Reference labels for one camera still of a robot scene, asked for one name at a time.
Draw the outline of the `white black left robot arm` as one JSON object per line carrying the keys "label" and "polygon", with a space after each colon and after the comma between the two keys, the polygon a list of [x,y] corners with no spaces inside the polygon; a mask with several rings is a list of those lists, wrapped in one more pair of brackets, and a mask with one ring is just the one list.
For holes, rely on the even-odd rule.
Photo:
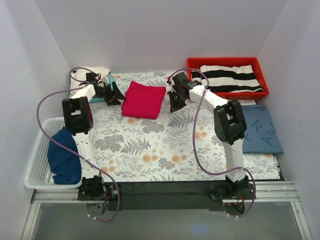
{"label": "white black left robot arm", "polygon": [[94,98],[103,99],[108,106],[117,106],[126,97],[121,93],[114,81],[101,81],[101,75],[89,70],[85,80],[79,81],[79,90],[62,100],[64,124],[75,141],[80,155],[81,185],[80,199],[114,200],[119,191],[115,185],[106,186],[103,173],[97,169],[93,150],[94,119],[90,101]]}

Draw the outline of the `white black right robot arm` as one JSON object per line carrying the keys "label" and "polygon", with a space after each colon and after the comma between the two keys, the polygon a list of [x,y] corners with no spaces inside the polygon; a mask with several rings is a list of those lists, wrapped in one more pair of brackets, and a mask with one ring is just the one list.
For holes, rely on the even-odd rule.
{"label": "white black right robot arm", "polygon": [[167,92],[170,112],[186,106],[186,100],[198,103],[213,115],[214,132],[222,142],[226,159],[225,183],[214,191],[221,197],[237,199],[249,187],[248,173],[244,170],[243,141],[247,124],[241,104],[237,100],[227,100],[211,92],[200,81],[190,81],[185,73],[175,72],[166,81],[170,85]]}

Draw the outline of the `crimson red t shirt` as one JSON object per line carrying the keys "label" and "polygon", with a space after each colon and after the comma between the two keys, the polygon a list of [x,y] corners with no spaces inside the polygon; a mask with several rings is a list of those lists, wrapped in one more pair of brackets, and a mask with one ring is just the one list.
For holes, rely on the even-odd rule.
{"label": "crimson red t shirt", "polygon": [[156,120],[166,93],[165,86],[146,86],[131,81],[122,103],[122,116]]}

